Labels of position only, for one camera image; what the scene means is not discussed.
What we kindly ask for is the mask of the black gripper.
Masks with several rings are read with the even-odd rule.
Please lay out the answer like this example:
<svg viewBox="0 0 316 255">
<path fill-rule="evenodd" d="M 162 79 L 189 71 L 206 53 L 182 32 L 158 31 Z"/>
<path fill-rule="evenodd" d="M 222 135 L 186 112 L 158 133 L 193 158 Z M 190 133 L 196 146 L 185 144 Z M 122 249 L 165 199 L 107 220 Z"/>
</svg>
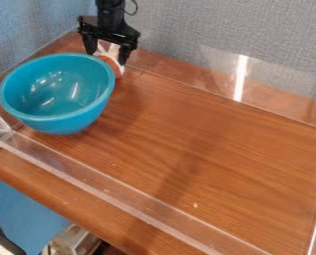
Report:
<svg viewBox="0 0 316 255">
<path fill-rule="evenodd" d="M 95 0 L 97 15 L 79 16 L 78 32 L 89 55 L 98 49 L 103 40 L 121 45 L 118 62 L 123 66 L 132 51 L 138 47 L 141 33 L 126 22 L 126 0 Z"/>
</svg>

